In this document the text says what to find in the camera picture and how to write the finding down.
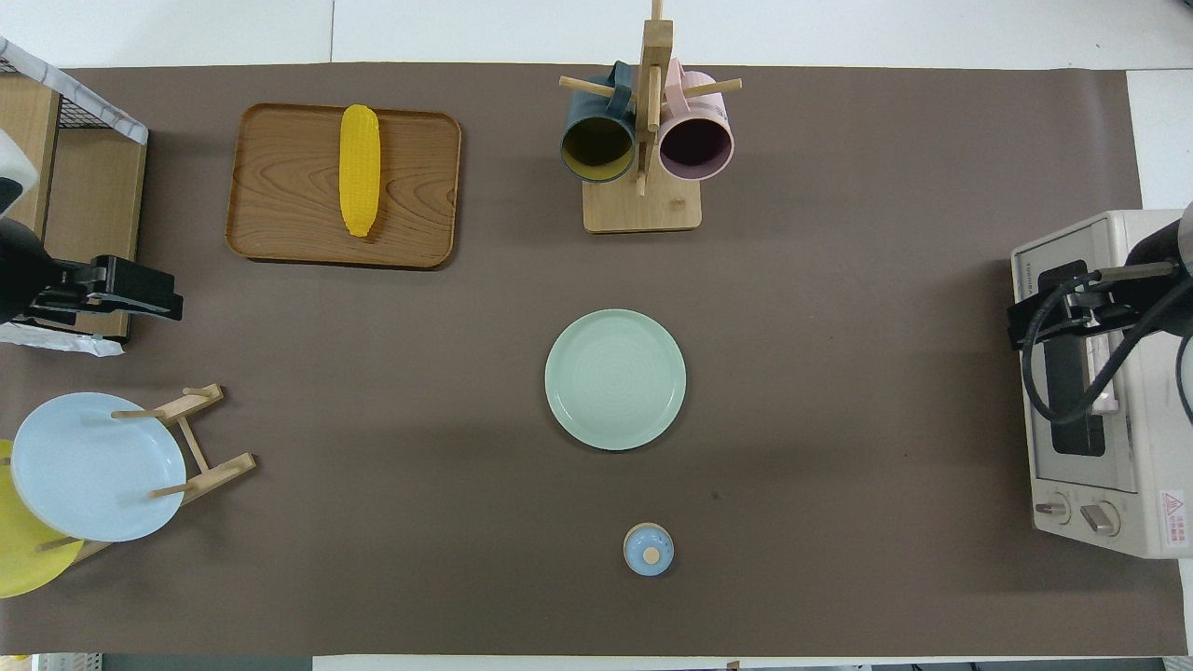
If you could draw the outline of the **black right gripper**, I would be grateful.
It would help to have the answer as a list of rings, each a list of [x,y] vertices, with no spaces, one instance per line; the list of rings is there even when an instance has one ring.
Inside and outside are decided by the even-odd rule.
[[[1095,293],[1053,289],[1031,294],[1010,306],[1007,309],[1010,351],[1022,352],[1027,347],[1030,322],[1039,313],[1044,318],[1036,332],[1036,344],[1061,336],[1104,336],[1142,324],[1146,314],[1160,308],[1160,301],[1189,281],[1186,228],[1181,221],[1172,221],[1130,250],[1120,267],[1100,267]],[[1108,294],[1107,302],[1099,307],[1096,293]]]

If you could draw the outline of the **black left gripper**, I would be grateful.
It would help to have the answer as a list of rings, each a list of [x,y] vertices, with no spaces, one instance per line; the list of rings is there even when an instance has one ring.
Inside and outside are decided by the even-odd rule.
[[[47,319],[76,324],[78,314],[125,313],[178,322],[185,298],[175,277],[122,256],[107,256],[107,293],[92,294],[106,270],[94,263],[64,261],[47,254],[33,230],[5,218],[1,224],[1,322]],[[132,300],[165,300],[140,302]]]

